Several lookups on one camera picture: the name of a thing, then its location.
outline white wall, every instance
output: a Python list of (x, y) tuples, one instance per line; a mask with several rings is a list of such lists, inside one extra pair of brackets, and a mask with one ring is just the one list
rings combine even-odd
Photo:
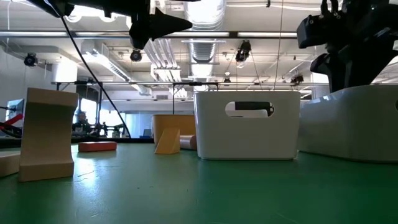
[[(5, 53), (0, 47), (0, 105), (7, 106), (7, 101), (26, 98), (28, 87), (55, 90), (51, 85), (52, 74), (43, 68), (29, 68), (24, 62)], [(6, 119), (6, 111), (0, 110), (0, 121)]]

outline ceiling duct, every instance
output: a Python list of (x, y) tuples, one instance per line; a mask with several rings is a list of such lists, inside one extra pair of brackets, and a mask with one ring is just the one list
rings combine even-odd
[[(101, 52), (98, 52), (95, 49), (95, 43), (92, 40), (85, 40), (81, 44), (81, 51), (84, 53), (83, 56), (88, 62), (96, 62), (103, 67), (107, 68), (110, 72), (115, 74), (117, 77), (121, 78), (125, 82), (137, 82), (137, 80), (133, 80), (127, 71), (125, 71), (122, 66), (118, 65), (117, 62), (111, 60), (109, 58), (109, 49), (107, 46), (102, 44)], [(140, 95), (142, 96), (151, 96), (152, 89), (148, 87), (144, 87), (142, 85), (131, 85), (135, 88)]]
[[(192, 31), (218, 31), (223, 25), (226, 0), (201, 0), (185, 2), (185, 18), (193, 26)], [(207, 80), (213, 71), (213, 63), (217, 51), (217, 43), (189, 43), (191, 72), (198, 81)]]
[[(160, 7), (160, 10), (165, 13), (165, 7)], [(151, 76), (154, 80), (159, 79), (163, 82), (181, 82), (180, 67), (177, 65), (174, 51), (170, 39), (156, 39), (148, 41), (144, 47), (145, 53), (152, 62)], [(174, 94), (176, 98), (188, 97), (187, 91), (184, 87), (174, 89), (169, 88), (170, 93)]]

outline white plastic container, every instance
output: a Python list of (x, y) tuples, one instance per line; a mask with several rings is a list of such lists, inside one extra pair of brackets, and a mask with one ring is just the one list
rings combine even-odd
[[(263, 118), (228, 116), (226, 105), (232, 101), (270, 102), (274, 112)], [(196, 93), (198, 156), (202, 159), (293, 159), (297, 154), (299, 109), (300, 93), (296, 91)]]
[(398, 86), (347, 88), (301, 106), (298, 149), (364, 162), (398, 162)]

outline security camera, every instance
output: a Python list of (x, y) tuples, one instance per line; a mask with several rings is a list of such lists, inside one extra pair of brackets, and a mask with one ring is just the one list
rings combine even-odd
[(251, 51), (251, 44), (250, 41), (244, 40), (242, 41), (241, 46), (238, 49), (238, 52), (236, 53), (235, 60), (237, 62), (244, 62), (248, 57), (250, 56), (250, 51)]
[(141, 61), (142, 55), (141, 55), (140, 50), (139, 50), (139, 49), (134, 49), (134, 50), (132, 50), (132, 53), (131, 53), (131, 55), (130, 55), (130, 59), (131, 59), (133, 62), (139, 62), (139, 61)]
[(35, 67), (38, 63), (36, 53), (28, 53), (24, 60), (24, 64), (29, 67)]

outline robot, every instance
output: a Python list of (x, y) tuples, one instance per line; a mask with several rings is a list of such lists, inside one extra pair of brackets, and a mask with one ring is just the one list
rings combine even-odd
[[(129, 31), (131, 43), (135, 49), (144, 49), (149, 39), (163, 37), (173, 32), (189, 29), (192, 23), (185, 19), (163, 14), (156, 8), (155, 14), (149, 14), (150, 0), (28, 0), (45, 12), (55, 16), (69, 16), (75, 5), (93, 7), (104, 11), (106, 17), (112, 12), (130, 16), (132, 26)], [(177, 0), (194, 2), (200, 0)]]
[(301, 49), (326, 44), (311, 72), (328, 75), (330, 92), (369, 85), (398, 55), (398, 6), (388, 0), (322, 0), (321, 14), (308, 16), (297, 28)]

